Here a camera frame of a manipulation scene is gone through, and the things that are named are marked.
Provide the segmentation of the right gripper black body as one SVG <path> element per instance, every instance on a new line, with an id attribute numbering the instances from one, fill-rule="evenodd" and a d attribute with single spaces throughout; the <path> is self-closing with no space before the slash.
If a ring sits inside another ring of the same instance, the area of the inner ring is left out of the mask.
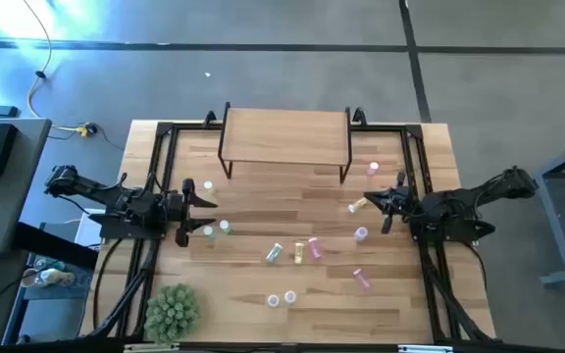
<path id="1" fill-rule="evenodd" d="M 403 219 L 412 216 L 413 196 L 410 188 L 404 185 L 406 174 L 399 172 L 396 177 L 396 185 L 390 188 L 390 212 L 384 215 L 381 233 L 388 234 L 393 223 L 393 216 L 399 215 Z"/>

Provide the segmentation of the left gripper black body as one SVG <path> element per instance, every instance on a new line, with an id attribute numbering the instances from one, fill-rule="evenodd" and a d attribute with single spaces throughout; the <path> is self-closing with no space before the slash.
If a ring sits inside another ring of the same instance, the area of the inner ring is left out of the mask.
<path id="1" fill-rule="evenodd" d="M 175 241 L 179 247 L 187 247 L 189 235 L 193 232 L 194 220 L 190 217 L 190 201 L 195 195 L 194 181 L 187 178 L 182 182 L 181 192 L 171 190 L 167 195 L 168 220 L 178 222 Z"/>

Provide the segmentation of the wooden shelf black metal legs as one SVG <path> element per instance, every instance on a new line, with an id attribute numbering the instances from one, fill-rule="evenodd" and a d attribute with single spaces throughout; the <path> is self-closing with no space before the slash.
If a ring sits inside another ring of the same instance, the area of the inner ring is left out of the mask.
<path id="1" fill-rule="evenodd" d="M 344 182 L 352 162 L 352 119 L 342 111 L 236 108 L 230 103 L 220 131 L 218 159 L 226 178 L 233 164 L 266 163 L 338 168 Z"/>

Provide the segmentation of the green artificial succulent plant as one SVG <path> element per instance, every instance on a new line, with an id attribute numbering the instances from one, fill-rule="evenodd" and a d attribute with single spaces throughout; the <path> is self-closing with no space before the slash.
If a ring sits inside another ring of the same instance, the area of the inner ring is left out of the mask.
<path id="1" fill-rule="evenodd" d="M 193 287 L 184 283 L 163 286 L 147 301 L 145 336 L 156 343 L 173 343 L 194 331 L 200 318 Z"/>

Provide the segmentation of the white sheet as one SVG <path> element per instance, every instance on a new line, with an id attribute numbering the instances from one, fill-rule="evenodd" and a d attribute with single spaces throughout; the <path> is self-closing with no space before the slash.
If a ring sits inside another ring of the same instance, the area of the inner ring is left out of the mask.
<path id="1" fill-rule="evenodd" d="M 84 247 L 98 249 L 102 243 L 100 236 L 102 226 L 91 220 L 90 216 L 94 214 L 104 214 L 103 209 L 86 208 L 78 222 L 75 243 Z"/>

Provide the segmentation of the black desk support bar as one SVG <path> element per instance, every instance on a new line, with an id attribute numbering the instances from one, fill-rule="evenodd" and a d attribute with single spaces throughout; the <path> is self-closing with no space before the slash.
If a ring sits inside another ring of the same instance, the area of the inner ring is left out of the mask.
<path id="1" fill-rule="evenodd" d="M 88 270 L 95 268 L 98 258 L 98 253 L 89 247 L 22 222 L 17 223 L 11 246 Z"/>

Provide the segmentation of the white plastic bottle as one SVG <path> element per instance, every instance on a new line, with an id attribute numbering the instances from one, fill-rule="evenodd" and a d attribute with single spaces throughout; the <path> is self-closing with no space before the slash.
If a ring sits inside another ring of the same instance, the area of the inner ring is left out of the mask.
<path id="1" fill-rule="evenodd" d="M 73 273 L 63 272 L 57 269 L 47 269 L 37 274 L 34 284 L 39 287 L 49 285 L 71 285 L 76 280 Z"/>

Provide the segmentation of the blue utility cart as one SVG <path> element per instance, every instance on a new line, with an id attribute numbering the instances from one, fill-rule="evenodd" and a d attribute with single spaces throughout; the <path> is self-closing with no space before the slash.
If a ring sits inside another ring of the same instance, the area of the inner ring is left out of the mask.
<path id="1" fill-rule="evenodd" d="M 12 311 L 1 343 L 48 342 L 75 338 L 79 332 L 83 307 L 89 293 L 90 271 L 70 264 L 53 264 L 72 273 L 72 284 L 17 289 Z"/>

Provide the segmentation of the black aluminium rig frame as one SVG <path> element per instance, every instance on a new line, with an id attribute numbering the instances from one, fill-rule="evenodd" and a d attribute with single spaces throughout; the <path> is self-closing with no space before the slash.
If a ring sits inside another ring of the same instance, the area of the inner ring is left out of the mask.
<path id="1" fill-rule="evenodd" d="M 344 182 L 337 167 L 289 164 L 236 163 L 226 178 L 218 159 L 221 127 L 217 121 L 135 121 L 122 162 L 132 183 L 145 179 L 151 161 L 171 176 L 172 187 L 188 177 L 197 184 L 211 180 L 218 207 L 195 216 L 231 224 L 231 233 L 218 232 L 213 241 L 197 232 L 187 247 L 172 235 L 160 245 L 151 290 L 187 283 L 201 307 L 199 325 L 178 342 L 180 351 L 388 351 L 466 337 L 442 300 L 428 303 L 408 225 L 395 220 L 382 234 L 377 209 L 348 210 L 364 191 L 389 187 L 404 170 L 422 192 L 458 187 L 445 125 L 353 124 Z M 371 162 L 380 165 L 373 176 Z M 354 239 L 359 227 L 369 232 L 362 242 Z M 319 239 L 321 259 L 312 255 L 312 237 Z M 304 244 L 301 265 L 294 264 L 296 242 Z M 282 253 L 269 264 L 275 243 Z M 368 290 L 353 276 L 356 269 Z M 284 300 L 289 290 L 297 296 L 293 304 Z M 276 308 L 267 304 L 272 294 L 280 298 Z"/>

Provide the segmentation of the silver metal bracket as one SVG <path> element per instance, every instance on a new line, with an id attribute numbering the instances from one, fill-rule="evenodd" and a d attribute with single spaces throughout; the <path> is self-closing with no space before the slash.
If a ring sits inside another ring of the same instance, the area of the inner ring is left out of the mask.
<path id="1" fill-rule="evenodd" d="M 398 353 L 454 353 L 451 346 L 401 344 L 397 346 Z"/>
<path id="2" fill-rule="evenodd" d="M 123 353 L 173 353 L 179 350 L 176 344 L 137 343 L 125 345 Z"/>

